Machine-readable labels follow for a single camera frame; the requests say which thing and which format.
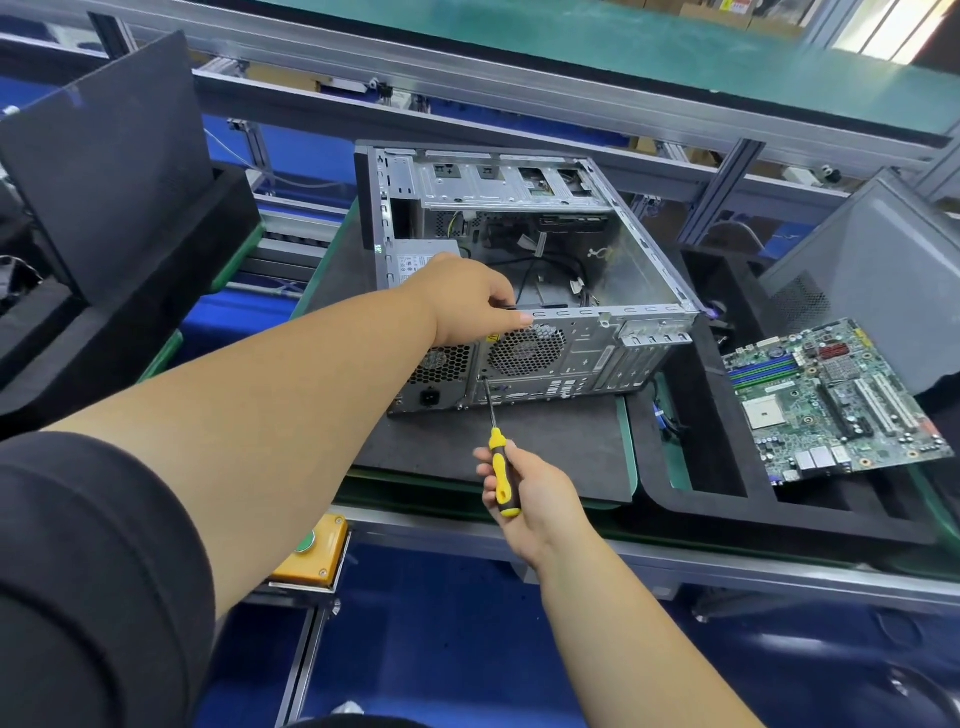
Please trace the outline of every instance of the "fan grille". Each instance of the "fan grille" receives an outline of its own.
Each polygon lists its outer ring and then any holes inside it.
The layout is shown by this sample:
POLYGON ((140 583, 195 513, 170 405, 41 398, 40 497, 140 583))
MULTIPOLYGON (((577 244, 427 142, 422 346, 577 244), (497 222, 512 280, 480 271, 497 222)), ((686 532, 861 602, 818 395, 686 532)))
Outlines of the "fan grille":
POLYGON ((462 381, 470 366, 469 344, 431 349, 407 380, 408 384, 462 381))
POLYGON ((501 338, 490 349, 488 363, 503 376, 528 376, 552 366, 565 348, 562 331, 540 324, 501 338))

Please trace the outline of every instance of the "hand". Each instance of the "hand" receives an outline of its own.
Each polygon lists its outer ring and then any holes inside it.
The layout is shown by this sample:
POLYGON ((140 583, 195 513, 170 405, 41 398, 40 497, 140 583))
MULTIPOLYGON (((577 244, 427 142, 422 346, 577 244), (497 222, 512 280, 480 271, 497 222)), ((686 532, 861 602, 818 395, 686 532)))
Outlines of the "hand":
POLYGON ((520 478, 520 515, 505 519, 496 507, 496 476, 491 452, 477 448, 477 474, 484 478, 483 502, 491 512, 514 553, 537 572, 551 559, 563 558, 568 548, 580 547, 584 539, 596 536, 580 503, 577 489, 559 468, 544 462, 533 452, 507 442, 507 459, 520 478))
POLYGON ((469 344, 492 333, 534 323, 529 313, 493 306, 516 304, 514 287, 505 276, 453 253, 434 255, 396 291, 416 296, 433 313, 437 322, 435 347, 469 344))

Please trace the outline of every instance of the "screwdriver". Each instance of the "screwdriver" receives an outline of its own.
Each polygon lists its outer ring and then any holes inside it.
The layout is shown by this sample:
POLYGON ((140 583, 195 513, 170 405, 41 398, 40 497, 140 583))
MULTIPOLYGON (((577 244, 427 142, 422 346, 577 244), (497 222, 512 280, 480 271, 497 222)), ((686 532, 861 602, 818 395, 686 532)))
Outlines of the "screwdriver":
POLYGON ((496 426, 496 415, 493 413, 493 401, 490 397, 490 380, 484 377, 483 383, 487 388, 487 404, 490 406, 490 452, 493 455, 493 474, 496 475, 496 505, 501 516, 512 519, 520 515, 520 490, 516 486, 513 469, 507 463, 507 438, 496 426))

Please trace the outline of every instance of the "yellow screwdriver handle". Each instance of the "yellow screwdriver handle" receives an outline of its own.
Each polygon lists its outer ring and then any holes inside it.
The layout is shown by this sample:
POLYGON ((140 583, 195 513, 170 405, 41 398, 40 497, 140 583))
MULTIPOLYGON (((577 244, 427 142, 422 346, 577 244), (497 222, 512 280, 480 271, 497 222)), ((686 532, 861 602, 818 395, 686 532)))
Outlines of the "yellow screwdriver handle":
POLYGON ((496 475, 496 505, 500 515, 512 519, 520 515, 520 490, 514 472, 507 462, 507 438, 494 427, 490 432, 490 452, 493 453, 493 474, 496 475))

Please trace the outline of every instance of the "green circuit board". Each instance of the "green circuit board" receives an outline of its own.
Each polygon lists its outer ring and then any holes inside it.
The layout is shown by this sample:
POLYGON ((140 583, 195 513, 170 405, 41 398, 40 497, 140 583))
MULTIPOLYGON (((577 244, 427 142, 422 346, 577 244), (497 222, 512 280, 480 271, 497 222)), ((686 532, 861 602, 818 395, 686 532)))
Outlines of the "green circuit board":
POLYGON ((953 455, 850 319, 724 356, 773 485, 953 455))

